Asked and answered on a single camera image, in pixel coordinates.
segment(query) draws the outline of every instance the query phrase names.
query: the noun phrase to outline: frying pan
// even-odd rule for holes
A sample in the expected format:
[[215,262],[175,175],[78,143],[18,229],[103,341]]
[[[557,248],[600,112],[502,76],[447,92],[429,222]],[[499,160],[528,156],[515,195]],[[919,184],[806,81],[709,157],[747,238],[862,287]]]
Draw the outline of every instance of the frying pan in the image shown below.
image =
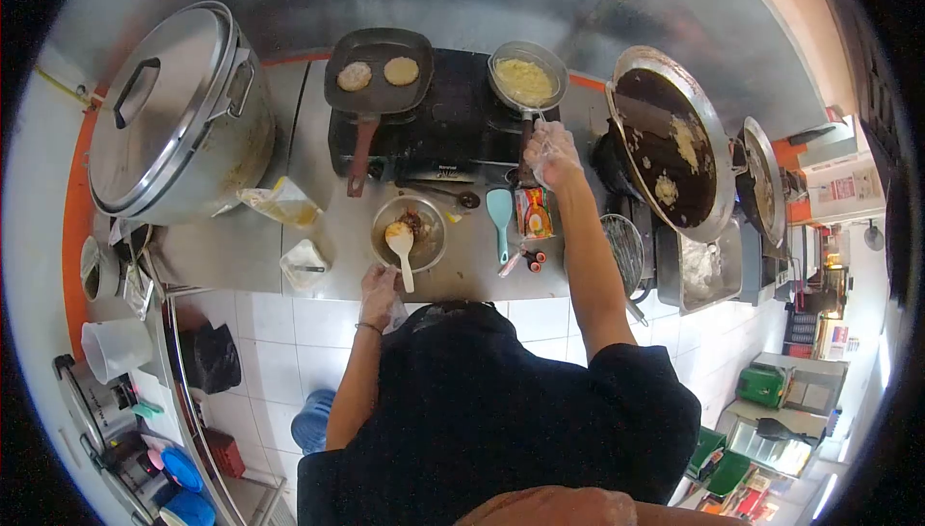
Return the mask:
[[[417,63],[417,80],[404,87],[386,81],[384,69],[393,58]],[[357,92],[338,86],[338,74],[350,63],[367,63],[373,70],[369,84]],[[379,116],[410,111],[421,103],[434,75],[434,49],[424,35],[403,28],[363,28],[344,35],[325,67],[325,101],[343,113],[355,113],[356,149],[347,177],[347,195],[363,195],[369,147],[379,127]]]
[[[498,61],[509,58],[517,58],[528,63],[539,66],[540,69],[552,82],[552,96],[543,104],[538,106],[528,106],[515,101],[509,93],[504,91],[504,85],[498,82],[498,76],[495,73],[495,64]],[[559,60],[559,57],[533,42],[524,40],[512,40],[505,42],[498,47],[491,58],[489,58],[489,83],[492,91],[498,95],[502,102],[521,114],[521,150],[520,150],[520,167],[519,177],[521,186],[537,185],[537,179],[534,178],[530,166],[524,162],[524,150],[526,143],[533,137],[533,118],[536,115],[542,117],[542,113],[554,109],[565,96],[569,89],[569,71],[565,68],[565,63]]]

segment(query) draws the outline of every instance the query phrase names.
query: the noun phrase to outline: white plastic container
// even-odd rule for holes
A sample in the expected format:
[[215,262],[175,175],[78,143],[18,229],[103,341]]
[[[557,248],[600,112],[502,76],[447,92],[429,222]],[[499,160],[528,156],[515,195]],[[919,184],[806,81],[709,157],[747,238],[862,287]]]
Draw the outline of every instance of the white plastic container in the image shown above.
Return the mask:
[[83,324],[80,346],[99,383],[151,361],[154,354],[148,328],[137,319]]

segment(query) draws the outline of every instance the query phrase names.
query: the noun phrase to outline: blue container lid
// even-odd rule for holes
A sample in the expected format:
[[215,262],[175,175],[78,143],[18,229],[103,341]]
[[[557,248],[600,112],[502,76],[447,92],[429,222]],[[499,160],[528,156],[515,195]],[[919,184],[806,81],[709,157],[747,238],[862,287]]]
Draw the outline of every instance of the blue container lid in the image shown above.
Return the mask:
[[177,479],[177,484],[191,492],[202,491],[202,476],[196,470],[195,464],[181,450],[175,447],[164,448],[161,460],[164,462],[164,468]]
[[198,494],[180,490],[160,510],[160,517],[168,526],[213,526],[215,510]]

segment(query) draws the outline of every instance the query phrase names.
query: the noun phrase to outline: green bin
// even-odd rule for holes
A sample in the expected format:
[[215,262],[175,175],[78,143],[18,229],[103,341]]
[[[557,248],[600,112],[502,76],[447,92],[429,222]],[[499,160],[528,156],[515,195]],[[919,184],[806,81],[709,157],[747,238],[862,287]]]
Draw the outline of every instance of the green bin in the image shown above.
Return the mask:
[[706,461],[707,456],[713,453],[717,448],[726,447],[726,436],[719,432],[714,432],[710,428],[700,426],[700,434],[697,438],[697,449],[694,450],[694,456],[687,463],[687,473],[697,477],[700,472],[700,466]]
[[781,368],[750,367],[739,373],[735,394],[767,408],[780,408],[787,374]]
[[723,459],[716,465],[716,470],[707,482],[707,491],[716,496],[729,496],[746,477],[750,465],[751,460],[747,456],[726,449],[723,452]]

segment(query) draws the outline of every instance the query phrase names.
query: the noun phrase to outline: black shirt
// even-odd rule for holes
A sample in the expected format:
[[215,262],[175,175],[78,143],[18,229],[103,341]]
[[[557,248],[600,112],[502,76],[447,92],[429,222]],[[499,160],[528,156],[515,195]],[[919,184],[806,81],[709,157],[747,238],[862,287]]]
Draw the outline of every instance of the black shirt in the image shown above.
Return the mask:
[[614,344],[585,369],[534,356],[488,305],[427,306],[383,338],[353,440],[300,462],[299,523],[451,524],[547,485],[664,504],[699,427],[664,347]]

